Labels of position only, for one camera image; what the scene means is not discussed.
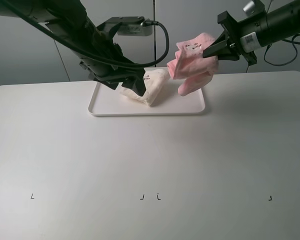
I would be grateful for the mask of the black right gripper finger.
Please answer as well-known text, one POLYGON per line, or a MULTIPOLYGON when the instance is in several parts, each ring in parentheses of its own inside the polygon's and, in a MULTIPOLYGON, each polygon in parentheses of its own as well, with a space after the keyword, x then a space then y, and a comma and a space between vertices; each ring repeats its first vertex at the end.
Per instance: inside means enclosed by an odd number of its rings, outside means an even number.
POLYGON ((222 48, 217 51, 217 57, 219 61, 238 61, 240 53, 232 48, 222 48))
POLYGON ((209 47, 207 47, 203 53, 203 58, 209 58, 209 57, 217 57, 218 50, 221 49, 229 49, 228 46, 228 34, 226 32, 223 32, 209 47))

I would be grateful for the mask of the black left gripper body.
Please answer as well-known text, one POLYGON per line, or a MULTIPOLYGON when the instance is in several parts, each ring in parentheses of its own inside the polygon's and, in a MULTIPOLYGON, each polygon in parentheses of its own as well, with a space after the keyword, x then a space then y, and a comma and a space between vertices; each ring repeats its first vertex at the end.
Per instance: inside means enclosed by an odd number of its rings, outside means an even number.
POLYGON ((81 42, 78 44, 78 48, 84 52, 84 54, 78 54, 81 63, 93 74, 95 81, 97 76, 114 76, 119 78, 119 83, 123 83, 129 72, 145 71, 144 68, 137 67, 136 63, 126 58, 117 43, 81 42), (118 62, 118 64, 107 64, 104 60, 97 61, 88 57, 88 55, 112 60, 118 62))

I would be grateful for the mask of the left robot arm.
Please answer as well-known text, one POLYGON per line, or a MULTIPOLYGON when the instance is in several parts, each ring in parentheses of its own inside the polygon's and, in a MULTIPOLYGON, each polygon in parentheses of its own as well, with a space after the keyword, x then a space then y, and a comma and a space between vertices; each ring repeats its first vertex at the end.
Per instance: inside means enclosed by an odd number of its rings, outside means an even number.
POLYGON ((80 59, 90 80, 112 90, 122 85, 138 96, 145 94, 144 68, 126 58, 113 41, 121 27, 142 25, 143 17, 112 17, 95 26, 79 0, 0 0, 0 16, 21 18, 48 30, 80 59))

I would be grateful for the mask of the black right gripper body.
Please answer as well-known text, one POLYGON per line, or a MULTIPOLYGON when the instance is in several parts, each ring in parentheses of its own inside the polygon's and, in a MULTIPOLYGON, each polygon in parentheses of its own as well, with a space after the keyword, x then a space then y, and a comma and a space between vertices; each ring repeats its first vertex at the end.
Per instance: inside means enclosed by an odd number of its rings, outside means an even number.
POLYGON ((251 52, 246 52, 244 50, 244 44, 241 43, 241 38, 256 31, 255 22, 258 22, 258 18, 261 16, 261 13, 254 14, 241 21, 236 21, 227 11, 224 11, 217 16, 218 24, 222 26, 223 32, 227 33, 227 43, 229 48, 240 53, 240 56, 245 58, 249 66, 257 63, 257 56, 254 53, 254 50, 251 52))

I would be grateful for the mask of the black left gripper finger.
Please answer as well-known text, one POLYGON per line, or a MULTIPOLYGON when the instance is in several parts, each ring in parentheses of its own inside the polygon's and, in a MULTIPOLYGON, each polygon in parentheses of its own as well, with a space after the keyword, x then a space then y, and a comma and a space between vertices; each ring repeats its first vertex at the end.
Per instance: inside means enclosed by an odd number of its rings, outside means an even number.
POLYGON ((116 90, 119 85, 119 78, 116 76, 97 76, 96 81, 112 90, 116 90))
POLYGON ((121 86, 125 89, 132 90, 135 94, 142 97, 147 90, 144 82, 145 73, 145 71, 129 72, 121 86))

